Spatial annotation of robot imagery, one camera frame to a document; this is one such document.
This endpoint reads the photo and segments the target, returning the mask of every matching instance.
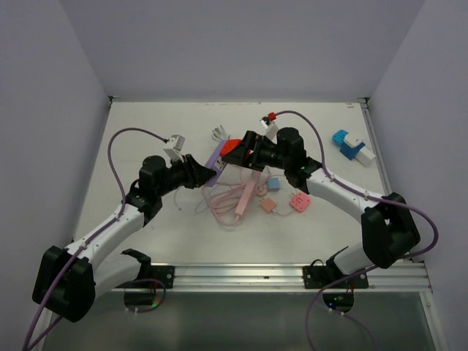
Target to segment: red power socket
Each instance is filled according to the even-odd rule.
[[[297,212],[304,212],[310,206],[310,202],[310,197],[306,193],[299,192],[292,197],[290,206]]]

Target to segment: white wall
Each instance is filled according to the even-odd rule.
[[[126,100],[369,97],[424,0],[61,0]]]
[[[0,350],[19,350],[43,252],[72,237],[107,97],[55,0],[0,0]]]
[[[468,350],[467,34],[467,1],[427,0],[370,101],[393,189],[440,229],[424,258],[452,350]]]

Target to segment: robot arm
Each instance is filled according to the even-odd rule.
[[[105,261],[105,258],[156,216],[162,207],[162,196],[180,186],[200,187],[216,175],[199,165],[190,154],[177,152],[171,159],[171,166],[166,167],[160,156],[146,158],[138,180],[125,197],[123,209],[119,206],[84,238],[63,249],[52,246],[44,253],[34,286],[34,302],[42,302],[53,280],[75,254],[78,255],[45,304],[71,322],[83,318],[103,293],[124,282],[151,278],[151,259],[135,250],[123,251],[116,260]]]
[[[320,270],[318,279],[329,283],[371,265],[388,268],[420,241],[408,210],[367,198],[404,203],[401,195],[392,193],[386,197],[361,189],[332,173],[329,177],[320,162],[306,155],[297,129],[282,128],[276,133],[277,143],[271,139],[248,131],[242,140],[229,140],[221,152],[222,161],[259,171],[265,166],[282,169],[292,186],[327,200],[361,224],[362,241],[330,257],[326,261],[327,269]],[[366,198],[355,195],[334,180],[359,190]]]

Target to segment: gray floor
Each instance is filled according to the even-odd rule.
[[[75,324],[63,321],[44,351],[309,350],[304,315],[312,294],[170,293],[160,309],[134,316],[119,292],[101,297]],[[372,350],[366,332],[321,306],[311,330],[319,350]],[[434,350],[417,293],[356,294],[350,314],[379,350]]]

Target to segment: blue block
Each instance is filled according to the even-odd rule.
[[[358,154],[359,150],[361,150],[366,144],[361,143],[355,148],[350,148],[348,144],[342,143],[341,148],[339,151],[346,156],[348,159],[354,159],[356,155]]]
[[[331,137],[331,140],[337,145],[337,146],[341,146],[344,144],[344,137],[346,137],[349,133],[344,130],[344,129],[341,129],[339,130],[338,132],[336,132],[335,134],[333,134],[333,137]]]
[[[275,192],[281,189],[278,178],[270,178],[266,182],[269,192]]]

